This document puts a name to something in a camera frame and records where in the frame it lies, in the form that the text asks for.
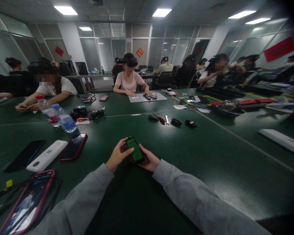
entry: gray sleeve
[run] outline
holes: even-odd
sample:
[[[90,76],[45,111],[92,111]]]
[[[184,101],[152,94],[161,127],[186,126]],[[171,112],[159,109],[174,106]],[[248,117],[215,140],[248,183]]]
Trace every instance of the gray sleeve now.
[[[161,160],[153,178],[173,203],[205,234],[270,234],[222,201],[205,183]]]
[[[59,202],[30,234],[84,234],[113,177],[102,164]]]

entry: ceiling light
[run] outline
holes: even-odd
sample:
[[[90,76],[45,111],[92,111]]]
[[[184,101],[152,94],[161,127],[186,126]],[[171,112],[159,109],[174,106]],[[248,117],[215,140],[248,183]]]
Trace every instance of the ceiling light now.
[[[55,9],[60,11],[63,15],[77,15],[76,11],[72,7],[55,6]]]
[[[90,27],[79,27],[83,31],[92,31]]]
[[[267,21],[267,20],[270,20],[270,18],[259,18],[257,20],[254,20],[254,21],[249,21],[245,24],[258,24],[260,22],[264,22],[264,21]]]
[[[256,11],[242,11],[241,13],[238,13],[234,16],[229,17],[229,19],[239,19],[239,18],[242,18],[244,16],[248,16],[248,15],[255,13],[255,12]]]
[[[157,9],[153,14],[153,17],[165,17],[172,9]]]
[[[286,21],[286,20],[287,20],[287,18],[277,19],[277,20],[266,22],[265,24],[276,24],[276,23],[280,23],[280,22],[283,22],[283,21]]]

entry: wrench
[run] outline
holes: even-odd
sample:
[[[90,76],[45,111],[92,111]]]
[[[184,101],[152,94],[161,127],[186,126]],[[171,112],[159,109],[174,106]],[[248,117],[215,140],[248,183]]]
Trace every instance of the wrench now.
[[[166,120],[167,120],[167,124],[170,125],[169,121],[168,121],[168,116],[165,116]]]

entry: water bottle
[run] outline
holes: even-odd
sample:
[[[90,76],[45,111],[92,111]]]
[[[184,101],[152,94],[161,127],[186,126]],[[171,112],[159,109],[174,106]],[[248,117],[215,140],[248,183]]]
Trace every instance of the water bottle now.
[[[57,117],[55,115],[55,109],[51,106],[49,101],[45,100],[43,96],[36,96],[38,100],[38,107],[40,111],[47,117],[48,121],[54,127],[59,127],[60,124],[58,123]]]
[[[64,108],[61,108],[59,104],[53,104],[52,107],[55,109],[56,117],[63,130],[66,133],[72,133],[76,130],[75,122]]]

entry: pink shirt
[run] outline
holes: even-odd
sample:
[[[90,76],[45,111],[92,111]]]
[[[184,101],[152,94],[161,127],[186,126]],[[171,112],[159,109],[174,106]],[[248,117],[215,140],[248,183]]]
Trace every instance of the pink shirt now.
[[[144,83],[145,83],[144,80],[136,72],[133,72],[133,80],[131,83],[125,81],[124,72],[119,73],[117,76],[117,80],[115,81],[116,85],[121,85],[121,90],[126,90],[131,92],[136,91],[136,87],[138,84],[143,85]]]

